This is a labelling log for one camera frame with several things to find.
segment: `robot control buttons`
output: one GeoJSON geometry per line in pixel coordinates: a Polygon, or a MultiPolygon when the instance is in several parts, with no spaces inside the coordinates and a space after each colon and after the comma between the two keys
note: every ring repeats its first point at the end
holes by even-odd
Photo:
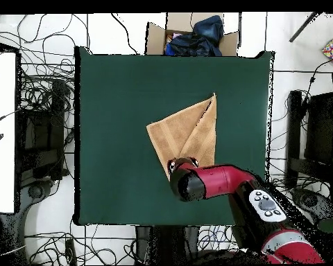
{"type": "Polygon", "coordinates": [[[259,208],[261,210],[264,210],[264,211],[267,211],[267,210],[274,210],[276,209],[276,204],[273,200],[266,200],[266,199],[262,199],[260,202],[259,202],[259,208]]]}
{"type": "Polygon", "coordinates": [[[265,190],[252,190],[249,202],[264,222],[282,222],[287,218],[280,205],[265,190]]]}

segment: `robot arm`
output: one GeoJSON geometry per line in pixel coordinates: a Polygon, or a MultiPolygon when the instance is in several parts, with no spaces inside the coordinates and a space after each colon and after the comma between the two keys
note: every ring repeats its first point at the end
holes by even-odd
{"type": "Polygon", "coordinates": [[[168,170],[171,189],[182,201],[228,195],[241,248],[261,252],[270,263],[323,263],[278,204],[278,191],[256,175],[231,165],[198,167],[194,158],[171,160],[168,170]]]}

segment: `green table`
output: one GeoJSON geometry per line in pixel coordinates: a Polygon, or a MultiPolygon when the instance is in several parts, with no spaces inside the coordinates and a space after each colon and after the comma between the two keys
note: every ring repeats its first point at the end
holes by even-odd
{"type": "Polygon", "coordinates": [[[215,162],[264,175],[271,57],[90,55],[76,48],[74,219],[234,224],[226,196],[189,203],[173,196],[146,126],[216,92],[215,162]]]}

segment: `folded towel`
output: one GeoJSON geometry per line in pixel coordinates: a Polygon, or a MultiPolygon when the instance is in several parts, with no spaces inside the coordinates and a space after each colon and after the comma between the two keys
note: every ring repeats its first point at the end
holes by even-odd
{"type": "Polygon", "coordinates": [[[194,157],[199,166],[213,165],[216,94],[146,128],[168,179],[167,162],[173,158],[194,157]]]}

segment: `white floor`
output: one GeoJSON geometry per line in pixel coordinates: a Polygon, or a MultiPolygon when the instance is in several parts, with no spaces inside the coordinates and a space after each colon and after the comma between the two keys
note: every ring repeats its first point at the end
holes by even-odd
{"type": "MultiPolygon", "coordinates": [[[[290,43],[290,37],[297,31],[300,25],[310,15],[310,12],[243,12],[241,24],[241,47],[238,54],[244,57],[255,57],[264,49],[275,51],[274,80],[273,80],[273,119],[281,118],[285,115],[284,102],[289,92],[295,89],[307,90],[309,79],[314,69],[327,58],[322,54],[321,49],[333,38],[333,15],[321,15],[315,22],[309,24],[300,36],[290,43]]],[[[29,15],[19,27],[20,36],[30,41],[35,38],[37,27],[42,15],[29,15]]],[[[77,15],[72,17],[68,29],[62,34],[68,34],[74,40],[75,45],[87,46],[87,34],[84,24],[88,24],[90,38],[89,48],[93,53],[107,54],[133,54],[133,50],[128,47],[126,32],[110,14],[77,15]]],[[[23,15],[2,15],[0,17],[0,42],[17,46],[17,26],[23,15]]],[[[165,25],[165,13],[155,14],[126,14],[118,15],[121,22],[129,32],[131,46],[141,54],[144,54],[146,25],[148,21],[161,27],[165,25]]],[[[71,15],[47,15],[42,20],[38,39],[46,37],[54,32],[64,30],[71,15]]],[[[225,13],[225,32],[229,33],[238,28],[238,13],[225,13]]],[[[23,43],[22,46],[35,51],[42,50],[42,41],[33,43],[23,43]]],[[[46,55],[47,63],[60,63],[62,58],[73,60],[73,42],[65,36],[55,36],[44,42],[44,50],[50,53],[65,54],[46,55]]],[[[28,61],[28,56],[23,54],[26,62],[42,62],[44,59],[41,53],[36,53],[37,57],[25,51],[32,61],[28,61]]],[[[28,67],[30,74],[36,74],[31,65],[28,67]]],[[[326,64],[320,68],[320,73],[316,75],[316,81],[311,87],[311,95],[332,91],[332,80],[330,72],[333,72],[333,64],[326,64]]],[[[274,122],[272,124],[272,137],[285,132],[287,120],[274,122]]],[[[286,143],[286,136],[272,142],[272,149],[282,148],[286,143]]],[[[71,143],[67,152],[74,151],[74,143],[71,143]]],[[[272,158],[285,158],[285,148],[271,152],[272,158]]],[[[284,160],[272,160],[274,166],[280,170],[284,169],[284,160]]],[[[74,156],[67,154],[67,164],[74,176],[74,156]]],[[[273,177],[280,172],[274,167],[271,168],[273,177]]],[[[36,204],[29,211],[26,221],[25,234],[35,235],[38,233],[69,232],[69,223],[74,211],[74,181],[71,177],[65,177],[60,183],[59,191],[52,197],[36,204]]],[[[72,233],[77,238],[85,235],[84,227],[72,225],[72,233]]],[[[96,225],[86,227],[87,244],[91,245],[91,237],[95,233],[95,250],[109,248],[117,255],[117,260],[125,256],[123,246],[129,245],[131,240],[111,240],[109,238],[134,238],[135,228],[130,226],[102,226],[97,230],[96,225]]],[[[27,254],[30,256],[37,251],[37,248],[44,244],[46,238],[27,238],[27,254]]],[[[64,242],[61,243],[61,250],[64,251],[64,242]]],[[[84,253],[84,247],[76,243],[77,255],[84,253]]],[[[106,263],[112,263],[114,258],[111,253],[104,251],[100,253],[106,263]]],[[[37,256],[36,261],[47,260],[44,254],[37,256]]],[[[87,261],[87,265],[100,265],[97,258],[87,261]]],[[[132,258],[125,258],[120,264],[133,264],[132,258]]]]}

